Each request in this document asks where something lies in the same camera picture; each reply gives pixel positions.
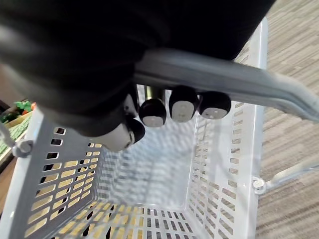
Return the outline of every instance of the shopping basket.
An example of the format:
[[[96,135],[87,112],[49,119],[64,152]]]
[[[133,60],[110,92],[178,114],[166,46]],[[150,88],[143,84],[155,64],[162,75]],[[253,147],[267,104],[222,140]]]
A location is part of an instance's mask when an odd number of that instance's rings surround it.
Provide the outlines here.
[[[266,60],[263,20],[239,61],[266,68]],[[142,69],[143,63],[137,74],[141,83],[152,77],[142,77]],[[172,75],[162,83],[178,78]],[[243,92],[232,93],[232,99]],[[266,190],[258,178],[262,126],[262,106],[232,102],[221,120],[167,119],[161,128],[147,128],[139,143],[111,153],[36,110],[25,137],[32,141],[32,152],[17,161],[0,237],[252,239],[258,194]]]

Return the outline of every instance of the basket slot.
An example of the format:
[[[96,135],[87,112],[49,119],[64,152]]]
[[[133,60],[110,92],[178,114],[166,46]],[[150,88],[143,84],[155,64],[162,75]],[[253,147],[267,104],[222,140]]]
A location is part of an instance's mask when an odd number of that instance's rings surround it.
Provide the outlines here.
[[[210,234],[211,238],[215,238],[215,234],[213,233],[215,229],[210,225],[205,225],[206,231]]]

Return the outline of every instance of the basket handle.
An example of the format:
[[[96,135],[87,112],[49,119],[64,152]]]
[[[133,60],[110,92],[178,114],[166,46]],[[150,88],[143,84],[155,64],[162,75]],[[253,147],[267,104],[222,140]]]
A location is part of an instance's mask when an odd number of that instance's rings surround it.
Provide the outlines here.
[[[277,108],[319,122],[319,98],[295,79],[239,63],[168,48],[147,52],[136,65],[135,83],[198,93],[219,91],[231,100]]]
[[[265,182],[261,178],[254,178],[253,187],[255,188],[256,194],[264,194],[270,190],[274,190],[279,186],[288,183],[297,177],[308,173],[310,171],[316,170],[319,168],[319,160],[307,159],[301,163],[298,163],[290,168],[287,168],[279,173],[277,173],[271,180]]]

